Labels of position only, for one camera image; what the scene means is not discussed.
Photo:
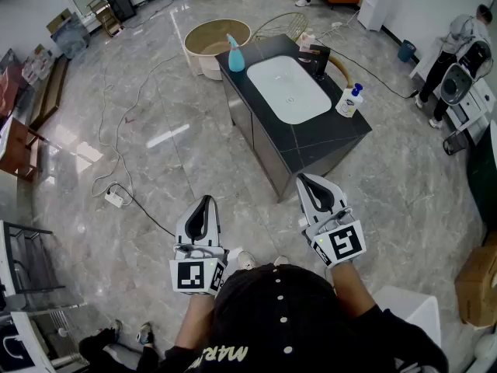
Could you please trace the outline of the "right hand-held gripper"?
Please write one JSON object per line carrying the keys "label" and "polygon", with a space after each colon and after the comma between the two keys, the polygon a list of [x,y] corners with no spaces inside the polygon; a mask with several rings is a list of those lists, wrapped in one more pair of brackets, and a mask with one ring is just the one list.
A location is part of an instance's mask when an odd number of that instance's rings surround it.
{"label": "right hand-held gripper", "polygon": [[300,173],[296,185],[302,211],[310,224],[302,235],[327,267],[366,252],[360,221],[353,217],[353,209],[346,207],[344,193],[336,184],[321,176]]}

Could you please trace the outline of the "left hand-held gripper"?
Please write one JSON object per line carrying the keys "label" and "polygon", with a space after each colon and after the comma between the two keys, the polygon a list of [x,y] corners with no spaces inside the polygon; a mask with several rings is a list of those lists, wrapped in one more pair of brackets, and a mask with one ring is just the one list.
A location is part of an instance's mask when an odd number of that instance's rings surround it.
{"label": "left hand-held gripper", "polygon": [[173,291],[217,295],[228,258],[228,251],[219,247],[219,236],[217,203],[212,196],[204,195],[176,222],[176,242],[180,244],[175,245],[174,259],[169,262]]}

